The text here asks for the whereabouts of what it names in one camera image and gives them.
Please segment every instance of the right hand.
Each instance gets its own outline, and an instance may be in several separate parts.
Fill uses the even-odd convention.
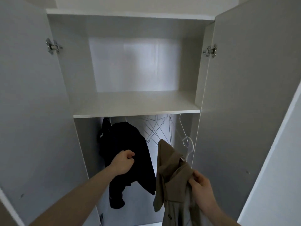
[[[112,160],[109,167],[114,171],[114,175],[123,175],[130,170],[134,164],[134,159],[132,158],[135,155],[131,150],[119,152],[115,158]]]
[[[218,211],[213,190],[208,178],[198,171],[193,172],[193,177],[188,181],[192,187],[192,194],[199,208],[206,216],[210,216]]]

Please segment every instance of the wardrobe door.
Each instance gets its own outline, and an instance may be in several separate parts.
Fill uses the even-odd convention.
[[[251,0],[216,17],[193,167],[235,219],[301,79],[300,6]]]
[[[88,176],[45,11],[0,0],[0,25],[0,186],[28,225]]]

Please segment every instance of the shelf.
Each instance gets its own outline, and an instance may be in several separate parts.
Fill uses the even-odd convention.
[[[74,118],[199,113],[195,92],[139,91],[81,95],[71,102]]]
[[[214,20],[215,16],[206,14],[173,14],[173,13],[139,13],[139,12],[104,12],[97,10],[75,10],[47,8],[49,15],[90,15],[90,16],[133,16],[150,18],[170,18],[170,19],[195,19],[195,20]]]

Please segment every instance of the black clothing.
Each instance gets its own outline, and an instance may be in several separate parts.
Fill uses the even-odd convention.
[[[111,125],[108,118],[103,119],[102,129],[98,134],[100,144],[99,154],[103,157],[105,166],[109,166],[114,157],[123,151],[131,150],[135,153],[132,168],[124,175],[116,176],[109,187],[110,206],[113,209],[122,208],[125,203],[122,191],[132,182],[139,184],[152,195],[155,195],[156,176],[153,170],[151,156],[145,138],[137,128],[128,122]]]

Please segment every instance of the wardrobe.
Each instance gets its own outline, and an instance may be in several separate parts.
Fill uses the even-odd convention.
[[[194,142],[188,162],[237,219],[301,79],[300,4],[250,0],[212,17],[0,0],[0,188],[10,213],[28,225],[102,170],[104,117],[147,117],[164,119],[184,154],[183,125]],[[150,140],[154,162],[156,148]],[[85,225],[160,222],[164,210],[153,213],[153,196],[132,186],[146,199],[108,213],[104,194]]]

